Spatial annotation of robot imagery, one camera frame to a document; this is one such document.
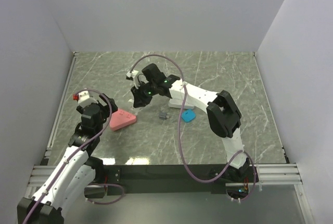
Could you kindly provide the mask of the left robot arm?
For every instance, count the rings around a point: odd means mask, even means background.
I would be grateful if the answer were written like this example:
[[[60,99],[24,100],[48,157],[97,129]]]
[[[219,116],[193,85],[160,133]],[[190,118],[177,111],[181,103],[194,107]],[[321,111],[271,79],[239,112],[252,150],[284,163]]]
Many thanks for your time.
[[[63,158],[42,186],[17,206],[18,223],[64,223],[71,205],[89,185],[103,190],[107,175],[103,161],[93,157],[100,136],[109,126],[112,113],[118,110],[114,99],[100,94],[102,105],[89,90],[75,93],[81,121],[71,136]]]

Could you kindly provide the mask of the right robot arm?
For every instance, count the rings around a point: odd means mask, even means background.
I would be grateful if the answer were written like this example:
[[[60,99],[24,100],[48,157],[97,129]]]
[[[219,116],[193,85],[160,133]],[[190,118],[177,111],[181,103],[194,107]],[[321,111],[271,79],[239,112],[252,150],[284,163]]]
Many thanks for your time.
[[[244,146],[240,136],[241,113],[232,96],[227,91],[212,92],[183,81],[173,74],[166,76],[156,64],[146,66],[141,72],[132,70],[126,74],[128,80],[134,81],[131,92],[135,108],[150,104],[154,95],[166,96],[179,103],[185,101],[207,114],[210,129],[222,138],[230,163],[225,177],[235,182],[241,181],[247,175],[249,159],[243,151]]]

